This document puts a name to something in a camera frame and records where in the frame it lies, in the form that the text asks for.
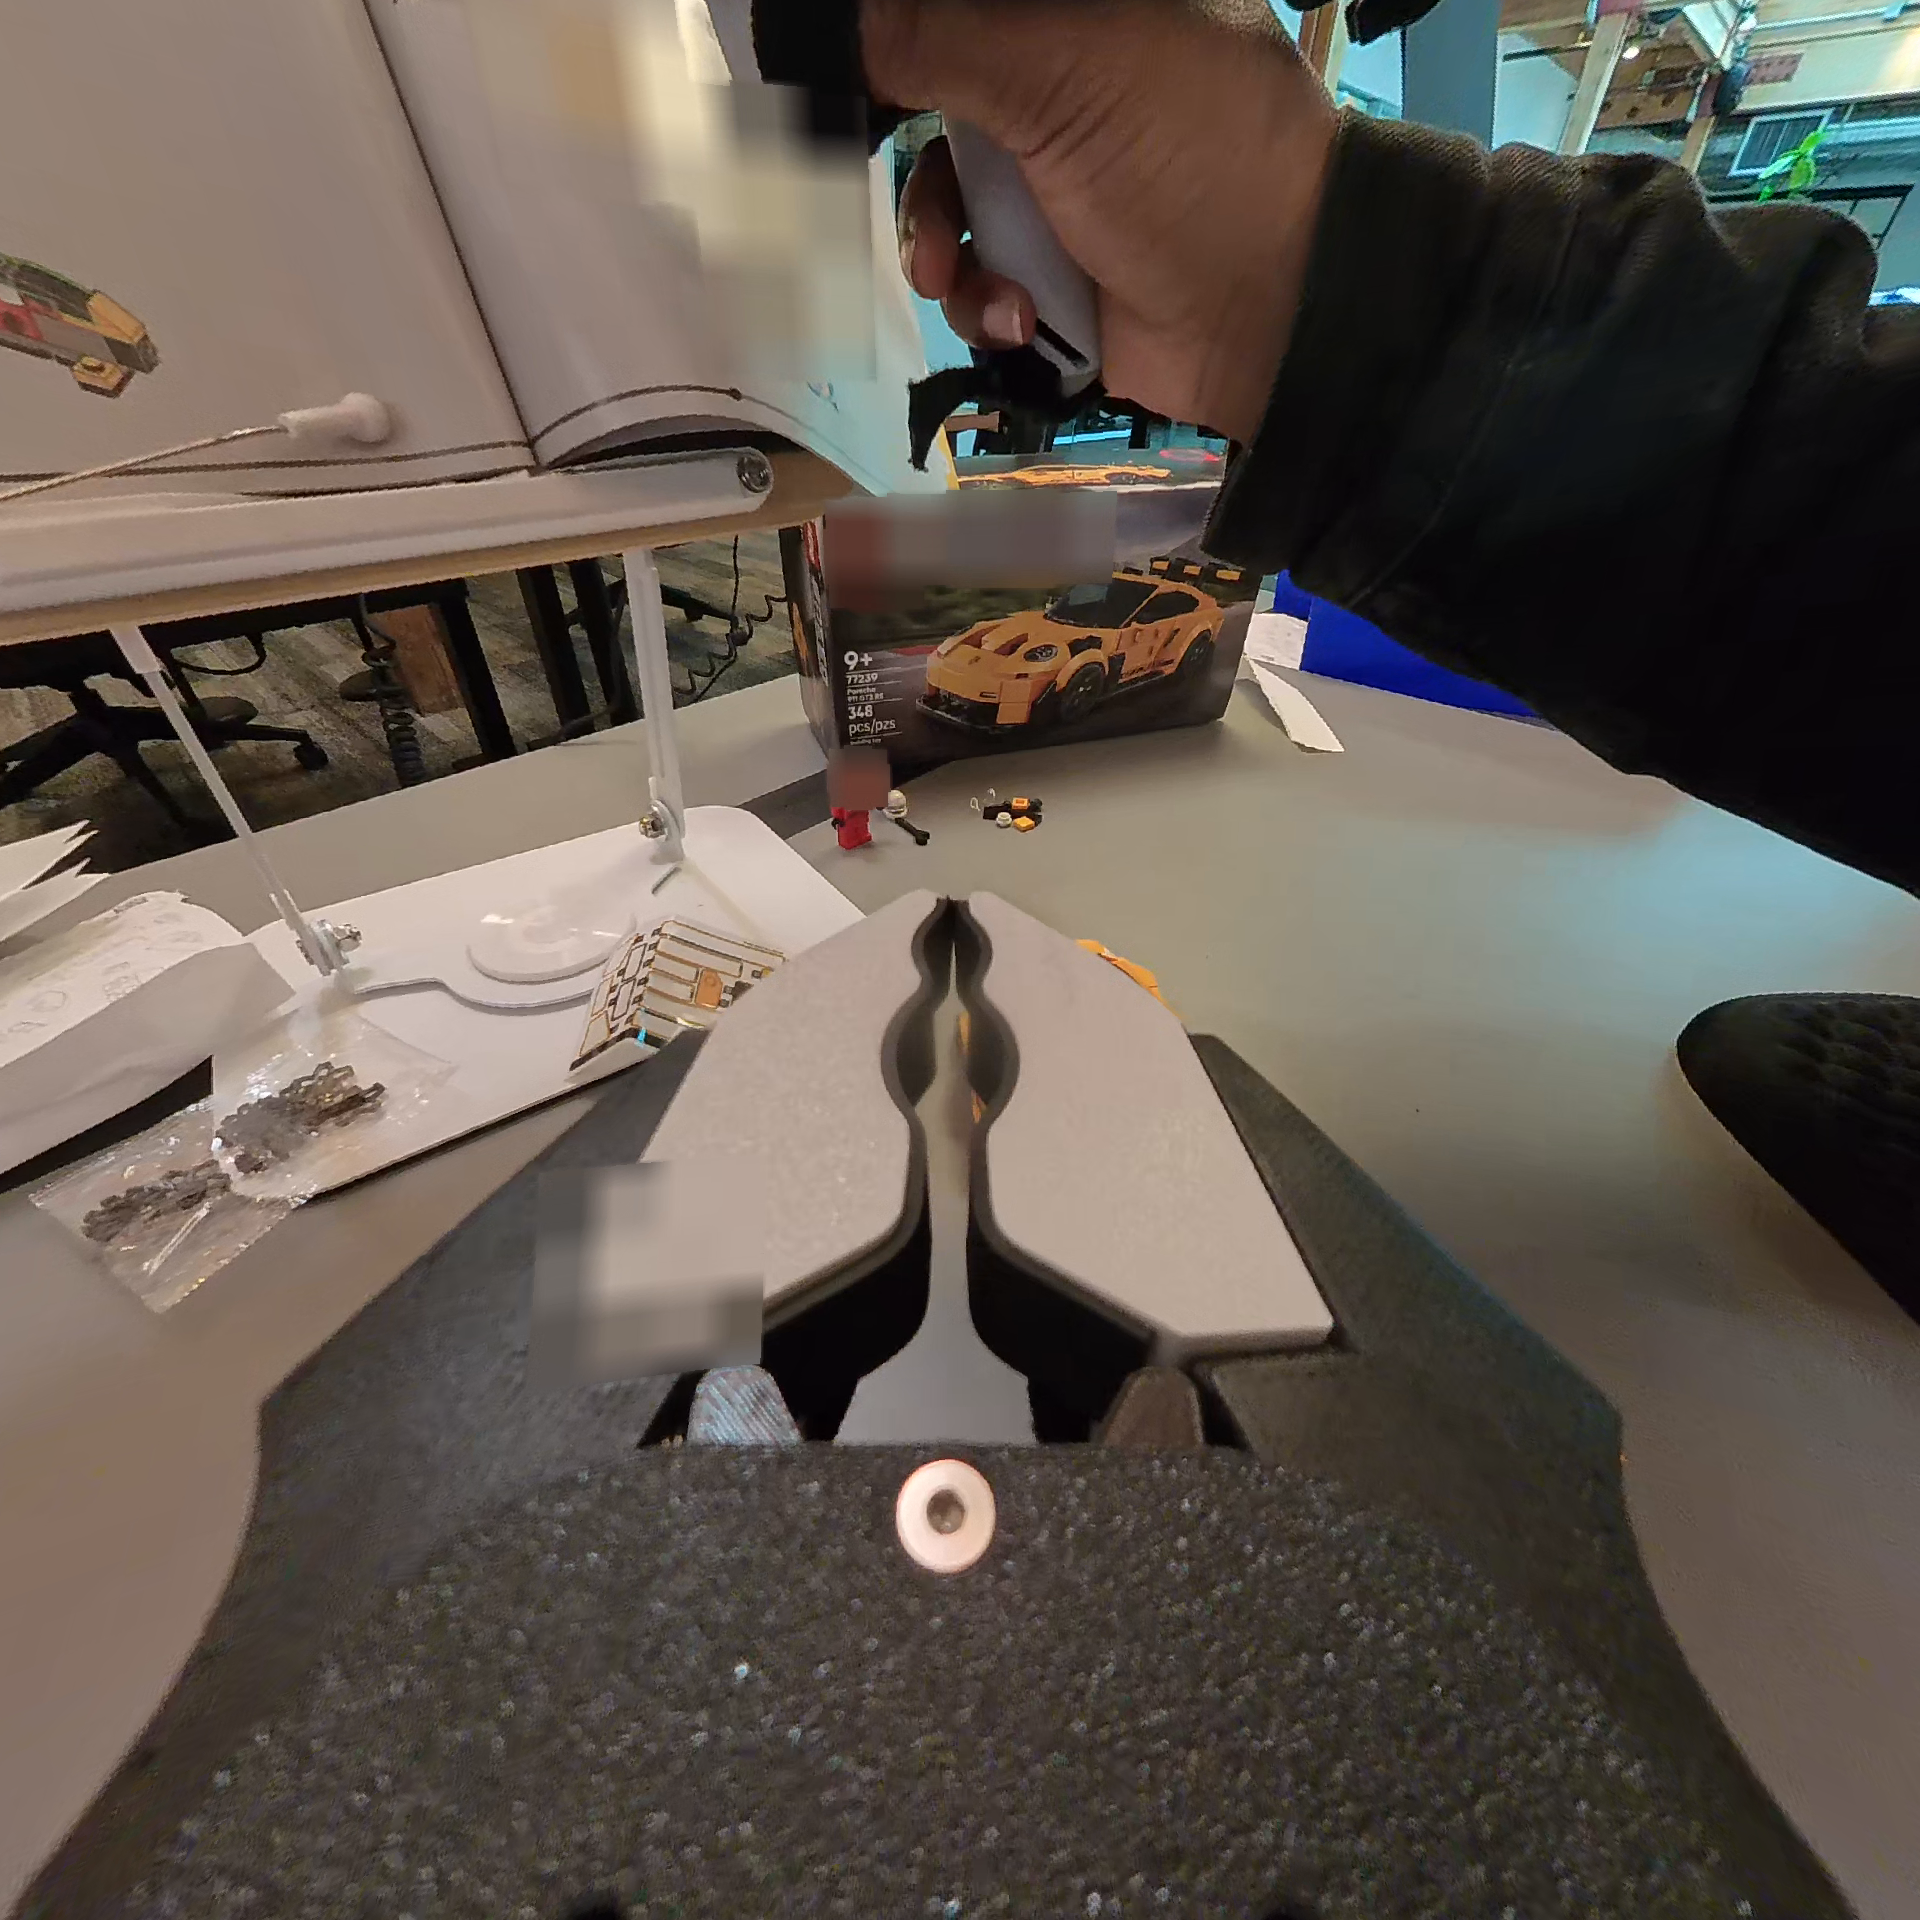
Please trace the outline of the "torn white paper strip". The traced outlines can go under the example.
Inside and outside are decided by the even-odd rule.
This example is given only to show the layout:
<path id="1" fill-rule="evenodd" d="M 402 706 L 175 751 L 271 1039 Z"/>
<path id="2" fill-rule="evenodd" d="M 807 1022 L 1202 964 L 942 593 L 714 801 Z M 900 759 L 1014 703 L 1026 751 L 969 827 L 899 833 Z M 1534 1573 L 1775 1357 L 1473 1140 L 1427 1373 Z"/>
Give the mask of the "torn white paper strip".
<path id="1" fill-rule="evenodd" d="M 1344 742 L 1326 716 L 1284 671 L 1270 662 L 1250 661 L 1242 665 L 1242 676 L 1257 687 L 1259 699 L 1297 749 L 1308 755 L 1344 755 Z"/>

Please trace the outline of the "orange lego car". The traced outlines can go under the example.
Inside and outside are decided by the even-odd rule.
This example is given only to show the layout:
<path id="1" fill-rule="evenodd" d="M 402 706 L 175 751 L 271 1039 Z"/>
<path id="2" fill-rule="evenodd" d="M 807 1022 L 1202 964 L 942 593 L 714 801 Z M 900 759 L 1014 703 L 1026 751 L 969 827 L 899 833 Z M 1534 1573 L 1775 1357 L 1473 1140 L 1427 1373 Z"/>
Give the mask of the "orange lego car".
<path id="1" fill-rule="evenodd" d="M 1184 1036 L 1144 966 L 1040 926 L 992 926 L 960 966 L 959 1022 L 972 1121 L 1032 1113 L 1028 1126 L 1108 1129 L 1153 1087 Z"/>

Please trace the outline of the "white paper bag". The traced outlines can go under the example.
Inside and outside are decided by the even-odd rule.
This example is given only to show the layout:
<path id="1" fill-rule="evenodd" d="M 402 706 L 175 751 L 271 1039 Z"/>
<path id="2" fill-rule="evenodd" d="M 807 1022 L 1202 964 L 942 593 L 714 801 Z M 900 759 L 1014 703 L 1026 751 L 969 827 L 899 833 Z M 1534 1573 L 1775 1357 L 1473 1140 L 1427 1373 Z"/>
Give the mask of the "white paper bag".
<path id="1" fill-rule="evenodd" d="M 41 833 L 2 845 L 2 946 L 86 898 L 104 882 L 89 867 L 91 823 Z"/>
<path id="2" fill-rule="evenodd" d="M 86 1134 L 227 1044 L 292 994 L 222 916 L 136 895 L 2 969 L 2 1170 Z"/>

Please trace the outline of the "white book stand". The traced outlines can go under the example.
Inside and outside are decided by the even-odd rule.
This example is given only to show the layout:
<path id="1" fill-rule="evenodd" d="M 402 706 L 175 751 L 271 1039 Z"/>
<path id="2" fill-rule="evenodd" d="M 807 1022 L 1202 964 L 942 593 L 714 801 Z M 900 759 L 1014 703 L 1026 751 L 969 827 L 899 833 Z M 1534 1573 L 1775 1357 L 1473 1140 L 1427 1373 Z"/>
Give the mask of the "white book stand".
<path id="1" fill-rule="evenodd" d="M 610 470 L 521 474 L 322 497 L 98 497 L 47 492 L 6 503 L 6 643 L 108 631 L 143 675 L 158 665 L 147 627 L 186 605 L 255 611 L 394 577 L 430 585 L 505 561 L 640 565 L 636 650 L 644 699 L 639 826 L 575 836 L 449 878 L 334 907 L 305 907 L 262 836 L 240 830 L 273 924 L 252 943 L 296 988 L 234 1057 L 299 1010 L 355 1010 L 452 1066 L 418 1158 L 442 1146 L 588 1090 L 639 1046 L 571 1070 L 606 961 L 634 932 L 689 921 L 783 953 L 840 932 L 857 909 L 778 833 L 740 807 L 684 802 L 657 547 L 764 513 L 802 522 L 779 468 L 747 447 L 667 454 Z"/>

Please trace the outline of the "lego sticker sheet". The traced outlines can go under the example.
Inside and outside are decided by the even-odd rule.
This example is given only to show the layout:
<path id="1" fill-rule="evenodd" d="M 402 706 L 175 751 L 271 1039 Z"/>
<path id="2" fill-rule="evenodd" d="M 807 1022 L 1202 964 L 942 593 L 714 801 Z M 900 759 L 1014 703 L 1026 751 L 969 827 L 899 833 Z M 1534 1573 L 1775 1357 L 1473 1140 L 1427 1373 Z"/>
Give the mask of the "lego sticker sheet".
<path id="1" fill-rule="evenodd" d="M 779 948 L 684 919 L 636 932 L 592 986 L 571 1070 L 705 1034 L 783 964 Z"/>

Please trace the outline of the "person's right hand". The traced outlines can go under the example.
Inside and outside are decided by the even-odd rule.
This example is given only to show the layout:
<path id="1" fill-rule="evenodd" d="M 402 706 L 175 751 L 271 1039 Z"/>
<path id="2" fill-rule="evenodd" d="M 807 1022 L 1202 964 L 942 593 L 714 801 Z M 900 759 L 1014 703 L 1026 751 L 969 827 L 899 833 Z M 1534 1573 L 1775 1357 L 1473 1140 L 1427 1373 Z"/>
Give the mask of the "person's right hand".
<path id="1" fill-rule="evenodd" d="M 1252 441 L 1338 134 L 1273 6 L 868 3 L 859 52 L 880 106 L 1014 156 L 1096 285 L 1113 395 Z"/>

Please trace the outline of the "lego instruction booklet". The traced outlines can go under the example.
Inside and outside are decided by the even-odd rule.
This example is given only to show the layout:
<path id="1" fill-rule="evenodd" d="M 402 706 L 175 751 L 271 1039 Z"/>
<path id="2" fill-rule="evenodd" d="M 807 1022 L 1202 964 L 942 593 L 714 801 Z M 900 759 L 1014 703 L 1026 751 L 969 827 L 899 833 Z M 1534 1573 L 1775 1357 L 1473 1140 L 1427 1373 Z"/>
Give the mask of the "lego instruction booklet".
<path id="1" fill-rule="evenodd" d="M 8 3 L 6 494 L 756 441 L 914 490 L 889 238 L 747 5 Z"/>

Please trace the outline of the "lego set box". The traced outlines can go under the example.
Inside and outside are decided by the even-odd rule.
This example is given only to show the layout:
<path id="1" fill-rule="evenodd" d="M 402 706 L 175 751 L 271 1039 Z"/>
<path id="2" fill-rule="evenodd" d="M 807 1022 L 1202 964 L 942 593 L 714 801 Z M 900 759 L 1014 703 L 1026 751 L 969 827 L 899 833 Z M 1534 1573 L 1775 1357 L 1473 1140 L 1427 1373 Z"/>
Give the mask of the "lego set box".
<path id="1" fill-rule="evenodd" d="M 783 529 L 819 746 L 916 775 L 1218 719 L 1262 588 L 1202 543 L 1224 468 L 1210 447 L 991 454 L 942 494 L 848 497 Z"/>

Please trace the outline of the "blue plastic bin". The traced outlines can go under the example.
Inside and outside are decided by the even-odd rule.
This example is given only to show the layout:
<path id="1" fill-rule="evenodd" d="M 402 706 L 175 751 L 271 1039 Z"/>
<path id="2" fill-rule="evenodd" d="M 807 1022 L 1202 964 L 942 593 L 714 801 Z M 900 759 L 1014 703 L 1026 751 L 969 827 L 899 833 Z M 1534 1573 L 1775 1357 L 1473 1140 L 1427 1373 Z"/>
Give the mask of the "blue plastic bin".
<path id="1" fill-rule="evenodd" d="M 1299 670 L 1310 676 L 1460 711 L 1542 722 L 1542 716 L 1519 698 L 1427 661 L 1382 633 L 1369 619 L 1299 588 L 1284 572 L 1273 580 L 1271 607 L 1304 622 L 1297 653 Z"/>

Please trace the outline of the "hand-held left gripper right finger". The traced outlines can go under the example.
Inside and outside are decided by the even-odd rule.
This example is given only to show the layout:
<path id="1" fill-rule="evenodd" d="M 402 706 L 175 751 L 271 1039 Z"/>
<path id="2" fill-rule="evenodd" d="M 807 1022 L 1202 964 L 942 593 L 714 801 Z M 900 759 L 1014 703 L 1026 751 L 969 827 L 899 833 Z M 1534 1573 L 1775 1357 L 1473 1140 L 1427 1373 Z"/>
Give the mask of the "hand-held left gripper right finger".
<path id="1" fill-rule="evenodd" d="M 972 953 L 992 926 L 1050 927 L 992 893 L 960 902 Z M 1017 1109 L 991 1123 L 969 1178 L 977 1223 L 1019 1278 L 1144 1337 L 1153 1359 L 1322 1348 L 1332 1309 L 1183 1031 L 1164 1077 L 1107 1129 L 1028 1126 Z"/>

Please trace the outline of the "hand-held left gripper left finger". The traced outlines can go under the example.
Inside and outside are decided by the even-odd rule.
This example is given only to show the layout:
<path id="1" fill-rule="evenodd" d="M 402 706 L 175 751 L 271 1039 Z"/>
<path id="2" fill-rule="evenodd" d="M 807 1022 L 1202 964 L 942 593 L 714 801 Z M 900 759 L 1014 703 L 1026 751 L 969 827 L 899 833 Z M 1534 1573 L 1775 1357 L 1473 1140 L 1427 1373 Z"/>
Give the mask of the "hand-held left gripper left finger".
<path id="1" fill-rule="evenodd" d="M 905 893 L 790 957 L 690 1051 L 643 1149 L 743 1229 L 768 1331 L 905 1262 L 929 1220 L 919 1100 L 948 900 Z"/>

